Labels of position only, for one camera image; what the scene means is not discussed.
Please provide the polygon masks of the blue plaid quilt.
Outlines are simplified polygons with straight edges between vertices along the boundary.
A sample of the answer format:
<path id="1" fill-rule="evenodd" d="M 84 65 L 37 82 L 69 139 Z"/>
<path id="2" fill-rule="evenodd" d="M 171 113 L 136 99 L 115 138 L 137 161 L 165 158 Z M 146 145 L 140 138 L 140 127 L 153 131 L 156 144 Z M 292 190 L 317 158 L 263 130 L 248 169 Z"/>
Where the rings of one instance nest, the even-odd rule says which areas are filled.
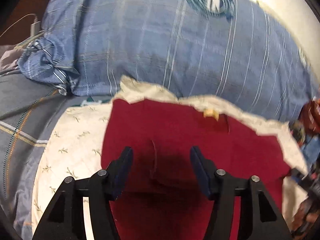
<path id="1" fill-rule="evenodd" d="M 298 118 L 319 85 L 290 33 L 250 0 L 51 0 L 21 73 L 61 94 L 113 96 L 124 75 Z"/>

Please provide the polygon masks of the white charger plug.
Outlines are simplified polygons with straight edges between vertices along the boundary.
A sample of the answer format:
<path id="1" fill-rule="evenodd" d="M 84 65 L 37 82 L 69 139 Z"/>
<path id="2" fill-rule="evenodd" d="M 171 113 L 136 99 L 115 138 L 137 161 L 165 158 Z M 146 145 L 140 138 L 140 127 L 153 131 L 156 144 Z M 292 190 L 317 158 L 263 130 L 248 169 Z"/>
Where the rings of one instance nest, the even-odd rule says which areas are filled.
<path id="1" fill-rule="evenodd" d="M 37 17 L 35 17 L 33 23 L 30 26 L 30 36 L 36 36 L 41 29 L 41 22 L 39 21 L 39 19 Z"/>

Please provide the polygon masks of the cream leaf-print pillow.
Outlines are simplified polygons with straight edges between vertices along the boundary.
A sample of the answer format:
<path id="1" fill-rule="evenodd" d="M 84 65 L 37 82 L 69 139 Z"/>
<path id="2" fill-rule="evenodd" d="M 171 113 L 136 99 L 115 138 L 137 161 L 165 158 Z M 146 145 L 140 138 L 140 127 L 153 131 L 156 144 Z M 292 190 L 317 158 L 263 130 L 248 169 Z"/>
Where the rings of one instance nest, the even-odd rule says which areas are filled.
<path id="1" fill-rule="evenodd" d="M 228 114 L 252 128 L 258 135 L 275 135 L 281 146 L 284 160 L 289 166 L 298 167 L 303 172 L 307 171 L 306 162 L 294 138 L 289 134 L 287 123 L 265 120 L 245 113 L 234 104 L 217 96 L 201 95 L 179 99 L 159 85 L 138 82 L 123 76 L 120 80 L 120 91 L 114 98 L 123 99 L 128 103 L 150 99 L 192 106 L 199 112 L 209 109 L 220 114 Z M 31 208 L 33 231 L 36 230 L 45 208 L 65 177 L 87 178 L 101 167 L 103 134 L 107 128 L 111 110 L 111 102 L 89 102 L 83 106 L 67 108 L 58 120 L 36 173 Z"/>

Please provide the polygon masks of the red knit sweater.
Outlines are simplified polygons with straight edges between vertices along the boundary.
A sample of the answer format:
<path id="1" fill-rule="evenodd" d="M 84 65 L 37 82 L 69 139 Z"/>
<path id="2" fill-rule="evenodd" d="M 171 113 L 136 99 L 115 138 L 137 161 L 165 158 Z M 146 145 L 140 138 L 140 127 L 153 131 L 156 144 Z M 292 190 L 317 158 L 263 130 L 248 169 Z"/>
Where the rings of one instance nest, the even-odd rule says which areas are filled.
<path id="1" fill-rule="evenodd" d="M 201 192 L 190 161 L 197 146 L 236 178 L 258 176 L 277 207 L 290 167 L 278 139 L 257 133 L 235 118 L 205 117 L 194 107 L 143 100 L 113 102 L 101 166 L 133 149 L 122 194 L 111 203 L 121 239 L 203 239 L 213 202 Z"/>

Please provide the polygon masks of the grey plaid bed sheet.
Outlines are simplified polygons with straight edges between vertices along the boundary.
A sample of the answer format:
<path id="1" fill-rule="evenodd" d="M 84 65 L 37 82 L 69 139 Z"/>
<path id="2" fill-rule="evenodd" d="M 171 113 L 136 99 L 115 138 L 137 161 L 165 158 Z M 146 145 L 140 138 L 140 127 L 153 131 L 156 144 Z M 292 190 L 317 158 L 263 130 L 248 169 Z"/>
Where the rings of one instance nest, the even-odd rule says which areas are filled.
<path id="1" fill-rule="evenodd" d="M 33 184 L 59 117 L 68 107 L 109 100 L 108 95 L 64 96 L 22 74 L 1 76 L 1 207 L 22 239 L 33 235 Z"/>

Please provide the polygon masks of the light blue denim garment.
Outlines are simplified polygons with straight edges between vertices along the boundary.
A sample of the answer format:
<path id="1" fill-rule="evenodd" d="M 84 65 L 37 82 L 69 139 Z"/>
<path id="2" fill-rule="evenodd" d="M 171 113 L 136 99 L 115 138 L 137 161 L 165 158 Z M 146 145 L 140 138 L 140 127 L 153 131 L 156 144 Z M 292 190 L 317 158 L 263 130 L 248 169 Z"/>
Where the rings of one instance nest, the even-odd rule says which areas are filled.
<path id="1" fill-rule="evenodd" d="M 312 165 L 317 160 L 319 156 L 319 149 L 319 136 L 307 135 L 301 150 L 308 166 Z"/>

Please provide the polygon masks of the dark red plastic bag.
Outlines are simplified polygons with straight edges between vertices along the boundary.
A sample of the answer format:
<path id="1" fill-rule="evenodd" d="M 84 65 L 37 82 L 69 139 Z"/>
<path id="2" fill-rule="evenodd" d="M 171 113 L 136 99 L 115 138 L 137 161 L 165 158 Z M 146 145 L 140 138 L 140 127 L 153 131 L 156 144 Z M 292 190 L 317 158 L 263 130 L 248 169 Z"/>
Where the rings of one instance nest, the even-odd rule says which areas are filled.
<path id="1" fill-rule="evenodd" d="M 303 124 L 306 134 L 318 135 L 320 133 L 319 99 L 313 99 L 306 103 L 298 120 Z"/>

